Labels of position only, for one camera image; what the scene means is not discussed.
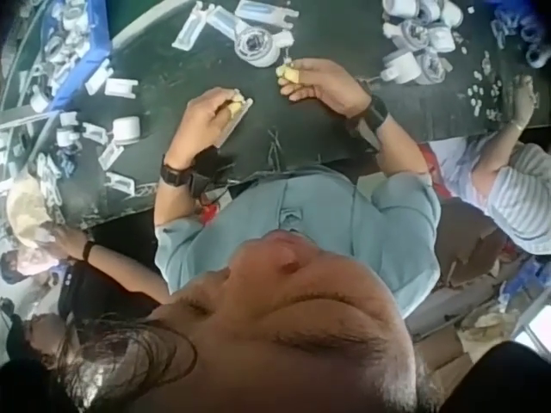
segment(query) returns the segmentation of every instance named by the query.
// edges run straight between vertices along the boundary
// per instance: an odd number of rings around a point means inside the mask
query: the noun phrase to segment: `dark work table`
[[[285,6],[287,2],[265,1]],[[238,0],[216,2],[233,11]],[[397,85],[374,81],[371,89],[381,96],[394,118],[418,141],[446,139],[486,133],[498,125],[486,118],[486,109],[501,109],[505,99],[490,97],[492,81],[510,80],[503,71],[504,52],[498,51],[489,21],[492,12],[481,5],[473,15],[467,7],[474,0],[457,0],[465,13],[456,29],[464,41],[445,57],[453,66],[442,84]],[[242,182],[257,173],[273,173],[301,166],[354,157],[368,147],[352,139],[344,121],[318,102],[290,104],[280,96],[275,67],[258,69],[240,60],[229,39],[207,26],[195,47],[183,52],[171,47],[195,2],[180,7],[168,18],[153,23],[129,45],[115,52],[114,77],[139,80],[137,99],[88,96],[82,88],[71,108],[79,121],[104,126],[110,131],[114,119],[138,115],[142,140],[128,146],[112,171],[132,177],[140,196],[128,199],[104,187],[104,173],[97,162],[103,147],[81,139],[84,149],[76,174],[59,182],[64,198],[63,212],[72,225],[91,226],[129,213],[151,208],[161,157],[167,150],[186,103],[214,86],[240,89],[255,104],[221,148],[220,155],[231,166],[220,174],[219,184]],[[320,57],[337,61],[358,79],[377,77],[384,69],[382,59],[395,46],[382,34],[381,2],[365,0],[300,0],[288,6],[300,11],[290,50],[294,59]],[[461,52],[467,48],[467,54]],[[488,51],[494,73],[479,82],[481,61]],[[486,91],[478,117],[467,89],[478,84]],[[542,110],[548,117],[548,110]],[[41,151],[53,151],[54,133]]]

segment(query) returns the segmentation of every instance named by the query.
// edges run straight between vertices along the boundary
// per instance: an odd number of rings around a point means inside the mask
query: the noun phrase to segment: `blue tray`
[[[49,40],[51,30],[58,28],[59,22],[52,17],[52,8],[59,3],[63,4],[65,1],[52,0],[52,4],[44,14],[41,29],[42,50]],[[90,76],[96,72],[103,60],[111,54],[112,45],[108,29],[106,0],[88,0],[87,11],[90,22],[90,49],[59,87],[46,111],[65,108]]]

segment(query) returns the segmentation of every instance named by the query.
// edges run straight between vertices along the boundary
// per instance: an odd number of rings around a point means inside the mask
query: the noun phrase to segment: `black watch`
[[[388,117],[385,102],[377,95],[371,96],[368,108],[359,115],[349,119],[349,130],[354,135],[366,139],[377,151],[381,149],[381,142],[375,135]]]
[[[163,156],[163,165],[161,166],[161,179],[167,185],[175,188],[182,187],[183,185],[187,185],[188,188],[191,188],[191,184],[193,181],[193,170],[191,168],[187,168],[185,170],[175,170],[164,163]]]

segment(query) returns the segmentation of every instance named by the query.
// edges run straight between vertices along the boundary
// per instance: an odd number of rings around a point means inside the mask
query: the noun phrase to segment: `bracelet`
[[[93,241],[87,241],[86,242],[86,245],[84,246],[84,249],[83,249],[83,261],[84,262],[88,262],[88,258],[90,257],[90,252],[92,251],[92,248],[94,247],[94,245],[96,245],[96,243],[93,242]]]

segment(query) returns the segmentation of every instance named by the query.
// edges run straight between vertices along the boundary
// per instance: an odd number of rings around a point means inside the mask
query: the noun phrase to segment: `beige fabric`
[[[37,229],[48,216],[39,182],[24,170],[14,181],[6,202],[9,224],[19,241],[30,248],[37,248]]]

